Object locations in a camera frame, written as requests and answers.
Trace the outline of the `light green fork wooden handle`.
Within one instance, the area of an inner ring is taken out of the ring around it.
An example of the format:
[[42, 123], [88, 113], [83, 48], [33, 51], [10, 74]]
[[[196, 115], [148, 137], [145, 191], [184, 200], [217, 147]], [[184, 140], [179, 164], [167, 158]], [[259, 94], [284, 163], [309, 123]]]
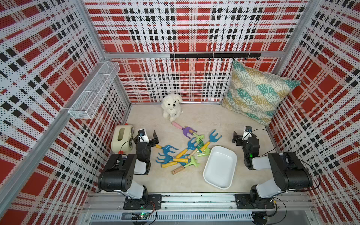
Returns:
[[197, 157], [209, 156], [210, 153], [211, 153], [211, 149], [209, 149], [209, 148], [206, 148], [206, 149], [202, 150], [201, 152], [200, 152], [200, 150], [198, 150], [198, 151], [194, 150], [191, 154], [188, 155], [187, 158], [191, 158], [194, 155], [196, 155]]

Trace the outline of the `dark green rake wooden handle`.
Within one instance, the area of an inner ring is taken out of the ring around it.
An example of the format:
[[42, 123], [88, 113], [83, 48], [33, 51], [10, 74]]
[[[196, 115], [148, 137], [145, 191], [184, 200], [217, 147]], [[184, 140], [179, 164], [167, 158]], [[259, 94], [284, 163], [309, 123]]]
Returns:
[[203, 146], [204, 146], [203, 141], [198, 141], [198, 142], [197, 142], [196, 149], [201, 152], [201, 149], [202, 149]]

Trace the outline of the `white plastic storage box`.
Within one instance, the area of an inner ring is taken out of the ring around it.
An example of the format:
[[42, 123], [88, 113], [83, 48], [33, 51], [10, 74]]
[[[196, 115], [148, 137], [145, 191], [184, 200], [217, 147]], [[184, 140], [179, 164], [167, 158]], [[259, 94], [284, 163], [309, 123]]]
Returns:
[[237, 160], [234, 151], [222, 146], [213, 147], [203, 171], [204, 180], [216, 188], [229, 189], [232, 185]]

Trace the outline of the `light green rake wooden handle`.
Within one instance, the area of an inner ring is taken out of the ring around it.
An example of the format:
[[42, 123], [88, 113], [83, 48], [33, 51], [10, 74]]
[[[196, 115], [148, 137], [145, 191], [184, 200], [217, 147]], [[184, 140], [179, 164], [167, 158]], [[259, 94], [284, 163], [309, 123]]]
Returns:
[[189, 167], [189, 166], [199, 167], [199, 165], [200, 165], [200, 164], [199, 164], [198, 161], [195, 159], [195, 157], [194, 157], [194, 156], [191, 156], [191, 157], [190, 157], [190, 162], [187, 163], [186, 165], [182, 166], [182, 167], [179, 167], [179, 168], [173, 170], [173, 171], [172, 171], [172, 175], [175, 175], [175, 174], [183, 171], [185, 168], [187, 168], [187, 167]]

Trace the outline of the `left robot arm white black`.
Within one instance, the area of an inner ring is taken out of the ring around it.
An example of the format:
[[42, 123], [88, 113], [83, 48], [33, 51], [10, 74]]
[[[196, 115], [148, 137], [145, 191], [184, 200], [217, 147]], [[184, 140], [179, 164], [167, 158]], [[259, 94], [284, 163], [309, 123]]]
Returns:
[[[123, 147], [135, 144], [136, 153], [123, 155]], [[153, 138], [149, 139], [145, 129], [138, 131], [135, 137], [124, 141], [119, 149], [119, 154], [112, 154], [105, 168], [98, 177], [98, 188], [105, 192], [117, 192], [136, 204], [148, 203], [146, 186], [133, 181], [134, 175], [147, 175], [151, 168], [151, 148], [159, 143], [156, 131]]]

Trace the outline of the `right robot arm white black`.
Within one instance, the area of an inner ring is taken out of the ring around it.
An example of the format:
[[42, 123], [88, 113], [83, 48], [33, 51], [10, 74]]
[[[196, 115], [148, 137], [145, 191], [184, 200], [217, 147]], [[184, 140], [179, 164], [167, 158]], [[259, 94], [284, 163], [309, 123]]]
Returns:
[[252, 186], [249, 201], [256, 204], [271, 200], [287, 191], [302, 190], [313, 186], [312, 177], [295, 153], [268, 153], [259, 156], [260, 142], [256, 135], [246, 130], [243, 135], [233, 132], [232, 142], [240, 146], [244, 164], [249, 170], [271, 170], [272, 178]]

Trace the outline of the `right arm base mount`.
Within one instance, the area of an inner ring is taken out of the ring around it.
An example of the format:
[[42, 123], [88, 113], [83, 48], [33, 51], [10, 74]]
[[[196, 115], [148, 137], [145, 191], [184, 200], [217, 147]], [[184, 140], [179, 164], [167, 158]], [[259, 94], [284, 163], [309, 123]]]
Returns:
[[237, 209], [275, 209], [274, 201], [271, 198], [261, 198], [253, 185], [248, 194], [235, 194]]

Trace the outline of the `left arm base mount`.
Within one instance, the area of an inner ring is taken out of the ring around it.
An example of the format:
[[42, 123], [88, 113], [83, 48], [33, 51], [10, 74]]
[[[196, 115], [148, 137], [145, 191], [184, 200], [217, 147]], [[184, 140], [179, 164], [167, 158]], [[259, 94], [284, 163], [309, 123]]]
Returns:
[[149, 194], [147, 187], [143, 186], [144, 192], [140, 199], [125, 198], [124, 210], [159, 210], [162, 204], [161, 194]]

